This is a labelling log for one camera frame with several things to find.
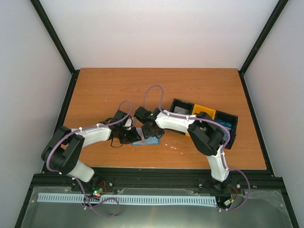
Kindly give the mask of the teal card holder wallet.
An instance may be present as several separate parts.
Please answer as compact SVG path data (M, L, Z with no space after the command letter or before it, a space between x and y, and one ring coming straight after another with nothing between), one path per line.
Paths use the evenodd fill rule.
M139 135L143 138L143 133L142 133L142 129L137 127L136 128L137 132L139 133ZM159 145L160 144L160 139L157 137L149 137L148 139L145 140L144 144L141 144L139 142L133 142L131 143L131 145Z

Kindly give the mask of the red white credit card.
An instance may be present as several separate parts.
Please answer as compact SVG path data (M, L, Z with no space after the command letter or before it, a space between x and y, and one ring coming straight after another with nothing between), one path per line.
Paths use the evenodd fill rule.
M142 139L139 141L139 143L144 144L144 143L145 143L145 139L142 138Z

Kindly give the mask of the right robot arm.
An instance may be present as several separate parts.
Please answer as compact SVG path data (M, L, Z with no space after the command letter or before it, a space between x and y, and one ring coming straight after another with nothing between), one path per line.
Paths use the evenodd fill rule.
M220 182L228 178L229 168L224 156L224 134L228 130L206 112L186 115L159 108L151 112L141 106L134 117L143 124L144 139L161 136L165 129L188 134L196 149L207 157L212 178Z

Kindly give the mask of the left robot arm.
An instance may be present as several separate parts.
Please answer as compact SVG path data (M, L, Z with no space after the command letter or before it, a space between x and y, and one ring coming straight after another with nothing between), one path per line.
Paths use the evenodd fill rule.
M121 145L140 141L142 138L133 126L133 118L118 110L114 117L96 125L70 129L59 127L42 152L41 159L49 171L77 178L88 191L98 188L99 179L94 170L79 160L82 148L118 139Z

